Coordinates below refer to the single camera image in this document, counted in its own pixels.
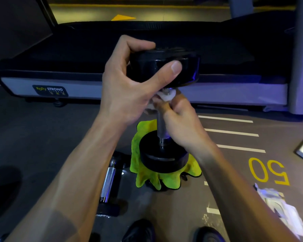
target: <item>forearm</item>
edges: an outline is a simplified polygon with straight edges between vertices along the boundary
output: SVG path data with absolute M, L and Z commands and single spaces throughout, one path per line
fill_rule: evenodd
M 87 242 L 109 161 L 122 130 L 113 122 L 97 117 L 7 241 Z
M 213 142 L 192 154 L 209 184 L 231 241 L 298 241 Z

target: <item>yellow microfiber towel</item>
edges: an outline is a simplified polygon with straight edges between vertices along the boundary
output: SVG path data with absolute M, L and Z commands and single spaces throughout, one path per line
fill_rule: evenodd
M 160 179 L 164 185 L 171 189 L 178 189 L 181 186 L 180 175 L 186 172 L 193 177 L 198 177 L 202 174 L 199 164 L 190 154 L 189 159 L 182 169 L 172 173 L 158 173 L 151 171 L 140 160 L 139 142 L 147 133 L 157 130 L 157 121 L 141 121 L 137 126 L 137 133 L 131 142 L 131 164 L 130 171 L 137 173 L 136 186 L 142 187 L 147 180 L 154 185 L 157 190 L 161 190 Z

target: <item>hand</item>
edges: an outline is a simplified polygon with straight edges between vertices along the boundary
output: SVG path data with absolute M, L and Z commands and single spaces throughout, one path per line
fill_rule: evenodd
M 178 61 L 165 64 L 153 77 L 143 83 L 126 76 L 130 52 L 155 48 L 154 42 L 130 36 L 120 37 L 102 76 L 100 116 L 128 126 L 144 111 L 154 94 L 173 81 L 182 70 Z
M 171 138 L 190 154 L 212 145 L 198 115 L 187 98 L 177 90 L 171 103 L 153 97 L 154 106 L 164 118 L 166 129 Z

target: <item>white cloth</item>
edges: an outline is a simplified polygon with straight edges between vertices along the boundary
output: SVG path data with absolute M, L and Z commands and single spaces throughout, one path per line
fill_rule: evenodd
M 172 99 L 175 97 L 176 95 L 176 90 L 175 89 L 169 89 L 169 93 L 165 94 L 162 91 L 158 91 L 156 93 L 163 101 L 165 102 L 170 102 L 172 101 Z M 150 100 L 149 104 L 147 105 L 146 109 L 151 109 L 151 110 L 155 110 L 153 101 Z

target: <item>right hand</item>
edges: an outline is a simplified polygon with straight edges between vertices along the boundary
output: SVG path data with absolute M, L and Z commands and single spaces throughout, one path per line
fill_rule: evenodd
M 171 138 L 187 152 L 193 154 L 213 144 L 194 108 L 179 90 L 171 103 L 162 101 L 157 96 L 153 97 L 153 102 L 155 108 L 162 113 Z

